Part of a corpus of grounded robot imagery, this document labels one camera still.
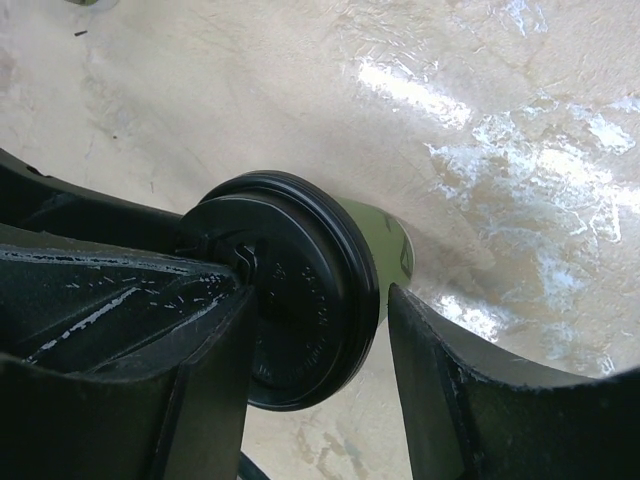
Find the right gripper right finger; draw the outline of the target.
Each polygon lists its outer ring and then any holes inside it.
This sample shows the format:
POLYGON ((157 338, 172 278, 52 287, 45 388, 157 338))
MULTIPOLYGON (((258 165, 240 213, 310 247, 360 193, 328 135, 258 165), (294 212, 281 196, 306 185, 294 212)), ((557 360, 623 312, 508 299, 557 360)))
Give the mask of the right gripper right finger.
POLYGON ((639 372, 592 379, 506 351, 393 286, 388 328, 416 479, 635 479, 639 372))

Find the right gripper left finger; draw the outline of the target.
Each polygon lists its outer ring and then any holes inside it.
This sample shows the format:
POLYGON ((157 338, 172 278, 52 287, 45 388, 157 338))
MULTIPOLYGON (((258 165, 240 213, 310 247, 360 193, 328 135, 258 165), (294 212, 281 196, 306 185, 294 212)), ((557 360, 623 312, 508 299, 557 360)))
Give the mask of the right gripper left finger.
POLYGON ((255 254, 1 156, 1 475, 234 479, 255 254))

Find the green paper coffee cup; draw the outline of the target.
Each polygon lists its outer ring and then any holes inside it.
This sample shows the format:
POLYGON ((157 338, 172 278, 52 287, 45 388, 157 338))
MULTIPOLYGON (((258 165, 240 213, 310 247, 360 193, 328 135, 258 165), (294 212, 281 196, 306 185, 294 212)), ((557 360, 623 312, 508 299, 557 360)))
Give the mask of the green paper coffee cup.
POLYGON ((407 288, 412 280, 415 255, 403 224, 390 213, 356 200, 336 197, 355 221, 371 252, 380 292, 379 323, 387 317, 389 288, 407 288))

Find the black plastic cup lid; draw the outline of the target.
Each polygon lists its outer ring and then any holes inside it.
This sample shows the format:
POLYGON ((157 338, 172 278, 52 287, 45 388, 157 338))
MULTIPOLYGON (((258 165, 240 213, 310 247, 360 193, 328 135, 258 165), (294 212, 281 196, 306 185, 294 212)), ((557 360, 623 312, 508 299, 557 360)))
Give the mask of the black plastic cup lid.
POLYGON ((258 305, 250 405, 315 406, 362 367, 380 313, 373 256, 319 187, 280 171, 226 181, 181 218, 176 251, 249 272, 258 305))

